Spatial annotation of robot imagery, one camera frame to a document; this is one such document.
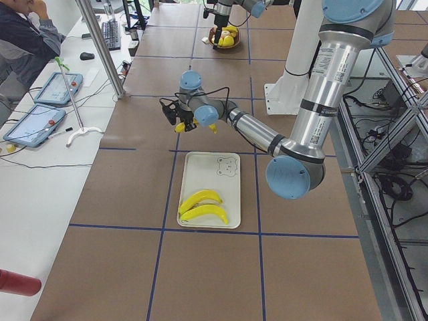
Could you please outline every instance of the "wooden bowl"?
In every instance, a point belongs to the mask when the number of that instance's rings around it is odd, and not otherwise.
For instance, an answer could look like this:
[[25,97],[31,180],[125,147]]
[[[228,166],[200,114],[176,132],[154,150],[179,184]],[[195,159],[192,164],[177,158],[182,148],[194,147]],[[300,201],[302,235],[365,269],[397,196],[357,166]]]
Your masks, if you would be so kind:
[[[238,29],[238,32],[237,32],[237,34],[236,34],[236,37],[234,38],[234,40],[235,40],[235,43],[233,44],[233,45],[231,45],[230,47],[220,47],[220,46],[217,46],[217,48],[219,48],[219,49],[231,49],[231,48],[234,48],[234,47],[236,47],[238,44],[239,44],[239,42],[240,42],[240,34],[241,34],[241,32],[240,32],[240,30]],[[211,28],[210,30],[209,30],[209,36],[208,36],[208,41],[209,41],[209,43],[211,44],[211,45],[214,45],[213,44],[213,42],[212,42],[212,39],[213,39],[213,36],[215,35],[215,31],[214,31],[214,28]]]

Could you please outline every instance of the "tablet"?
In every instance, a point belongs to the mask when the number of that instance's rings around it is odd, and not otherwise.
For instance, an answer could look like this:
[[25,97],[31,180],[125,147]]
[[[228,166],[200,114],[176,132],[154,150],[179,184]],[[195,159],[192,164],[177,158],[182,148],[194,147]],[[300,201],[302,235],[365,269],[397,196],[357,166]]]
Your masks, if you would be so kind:
[[66,112],[43,104],[35,104],[28,114],[3,136],[4,140],[28,147],[39,146],[64,119]]
[[[82,85],[83,75],[68,72],[66,76],[67,81],[70,84],[72,94],[75,96]],[[60,72],[54,72],[34,98],[34,102],[56,106],[64,106],[69,101],[70,94],[68,93],[67,86],[64,83],[64,79]]]

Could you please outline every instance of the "bowl of fruit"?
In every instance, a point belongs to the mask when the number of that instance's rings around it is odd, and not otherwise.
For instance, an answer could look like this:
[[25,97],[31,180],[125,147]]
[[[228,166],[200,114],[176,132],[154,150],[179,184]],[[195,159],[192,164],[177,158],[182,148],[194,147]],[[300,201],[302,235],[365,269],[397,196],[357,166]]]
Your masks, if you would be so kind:
[[[217,31],[217,26],[211,28],[209,31],[208,40],[211,45],[214,44],[214,36]],[[228,25],[223,28],[221,32],[221,38],[219,40],[218,48],[230,49],[236,47],[239,44],[239,29],[234,25]]]

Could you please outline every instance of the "keyboard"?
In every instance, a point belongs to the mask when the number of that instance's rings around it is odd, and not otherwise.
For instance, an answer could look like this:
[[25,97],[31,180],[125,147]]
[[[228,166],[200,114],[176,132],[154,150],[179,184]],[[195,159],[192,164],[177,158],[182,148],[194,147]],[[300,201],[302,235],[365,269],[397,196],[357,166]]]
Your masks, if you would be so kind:
[[103,22],[101,24],[101,32],[109,50],[120,49],[120,28],[117,21]]

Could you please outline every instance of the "person's hand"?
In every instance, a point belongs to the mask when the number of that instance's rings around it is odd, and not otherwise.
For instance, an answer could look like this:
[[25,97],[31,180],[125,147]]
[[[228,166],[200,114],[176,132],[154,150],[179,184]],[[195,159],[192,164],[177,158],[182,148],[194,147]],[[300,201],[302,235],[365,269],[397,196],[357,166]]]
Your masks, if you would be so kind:
[[43,0],[33,0],[29,4],[29,9],[31,12],[36,13],[41,20],[49,19],[47,15],[46,3]]

